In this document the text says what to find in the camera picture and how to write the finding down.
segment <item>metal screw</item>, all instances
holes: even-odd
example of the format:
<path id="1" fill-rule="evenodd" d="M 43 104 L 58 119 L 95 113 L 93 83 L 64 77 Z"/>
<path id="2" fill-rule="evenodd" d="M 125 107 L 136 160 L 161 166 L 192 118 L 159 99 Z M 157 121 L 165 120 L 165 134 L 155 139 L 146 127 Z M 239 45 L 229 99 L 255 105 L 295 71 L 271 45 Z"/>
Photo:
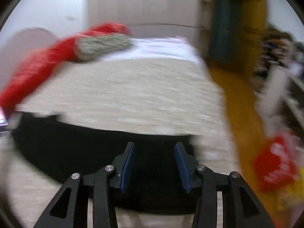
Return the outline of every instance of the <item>metal screw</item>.
<path id="1" fill-rule="evenodd" d="M 203 165 L 203 164 L 199 164 L 199 165 L 197 166 L 197 169 L 198 169 L 199 171 L 203 171 L 203 170 L 206 170 L 207 167 L 206 167 L 205 165 Z"/>
<path id="2" fill-rule="evenodd" d="M 74 173 L 72 179 L 78 179 L 80 177 L 79 173 Z"/>
<path id="3" fill-rule="evenodd" d="M 107 166 L 105 167 L 105 170 L 106 170 L 106 171 L 112 171 L 112 170 L 114 170 L 114 166 L 112 166 L 112 165 L 107 165 Z"/>
<path id="4" fill-rule="evenodd" d="M 237 171 L 233 171 L 233 172 L 231 172 L 231 176 L 234 178 L 239 178 L 240 174 Z"/>

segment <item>red bag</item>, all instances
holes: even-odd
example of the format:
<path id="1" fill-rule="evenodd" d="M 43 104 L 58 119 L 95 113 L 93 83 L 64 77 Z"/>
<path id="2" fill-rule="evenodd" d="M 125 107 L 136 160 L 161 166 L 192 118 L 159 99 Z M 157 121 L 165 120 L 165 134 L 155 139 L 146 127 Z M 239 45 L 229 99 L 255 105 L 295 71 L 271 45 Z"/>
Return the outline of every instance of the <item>red bag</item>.
<path id="1" fill-rule="evenodd" d="M 128 34 L 129 31 L 124 25 L 106 23 L 59 41 L 48 49 L 33 52 L 20 64 L 8 86 L 0 95 L 0 107 L 3 108 L 5 116 L 9 118 L 15 106 L 48 79 L 58 64 L 63 61 L 78 61 L 74 53 L 77 38 L 110 33 Z"/>
<path id="2" fill-rule="evenodd" d="M 292 136 L 294 135 L 290 131 L 277 135 L 271 141 L 270 147 L 254 161 L 254 169 L 261 190 L 275 190 L 293 182 L 298 177 L 298 169 L 293 160 L 292 151 L 287 145 Z"/>

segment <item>mattress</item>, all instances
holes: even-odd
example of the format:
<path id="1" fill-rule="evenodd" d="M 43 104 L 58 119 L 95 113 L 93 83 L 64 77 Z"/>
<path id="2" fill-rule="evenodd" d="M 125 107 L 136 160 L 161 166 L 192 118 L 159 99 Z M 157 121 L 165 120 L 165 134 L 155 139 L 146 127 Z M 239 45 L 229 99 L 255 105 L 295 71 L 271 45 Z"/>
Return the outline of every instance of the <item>mattress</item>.
<path id="1" fill-rule="evenodd" d="M 223 91 L 194 61 L 174 58 L 67 63 L 18 109 L 89 128 L 141 134 L 193 134 L 199 163 L 215 172 L 240 171 Z M 25 227 L 32 227 L 60 185 L 13 155 L 7 189 Z M 218 196 L 218 227 L 221 200 Z M 117 209 L 119 227 L 191 227 L 192 215 L 162 216 Z M 92 227 L 92 215 L 89 215 Z"/>

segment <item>doorway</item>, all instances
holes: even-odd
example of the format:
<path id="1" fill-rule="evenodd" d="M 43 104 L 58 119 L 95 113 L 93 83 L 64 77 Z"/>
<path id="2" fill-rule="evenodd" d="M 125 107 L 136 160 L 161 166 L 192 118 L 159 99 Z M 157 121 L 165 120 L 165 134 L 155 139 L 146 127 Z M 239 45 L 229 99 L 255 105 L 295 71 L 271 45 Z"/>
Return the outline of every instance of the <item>doorway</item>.
<path id="1" fill-rule="evenodd" d="M 209 57 L 232 64 L 237 50 L 237 35 L 242 0 L 214 0 Z"/>

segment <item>wardrobe door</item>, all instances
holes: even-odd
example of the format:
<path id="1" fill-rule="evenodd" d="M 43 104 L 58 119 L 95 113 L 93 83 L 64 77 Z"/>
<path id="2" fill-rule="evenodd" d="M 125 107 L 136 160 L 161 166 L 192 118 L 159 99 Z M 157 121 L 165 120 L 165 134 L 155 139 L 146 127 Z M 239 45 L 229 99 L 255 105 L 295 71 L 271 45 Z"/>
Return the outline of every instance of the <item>wardrobe door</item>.
<path id="1" fill-rule="evenodd" d="M 170 0 L 143 0 L 143 3 L 144 10 L 142 15 L 145 23 L 165 24 L 170 22 L 170 9 L 171 6 L 174 6 Z"/>
<path id="2" fill-rule="evenodd" d="M 145 0 L 118 0 L 119 22 L 126 25 L 145 23 L 143 11 Z"/>
<path id="3" fill-rule="evenodd" d="M 170 23 L 197 27 L 200 0 L 172 0 Z"/>
<path id="4" fill-rule="evenodd" d="M 87 0 L 89 26 L 119 22 L 119 0 Z"/>

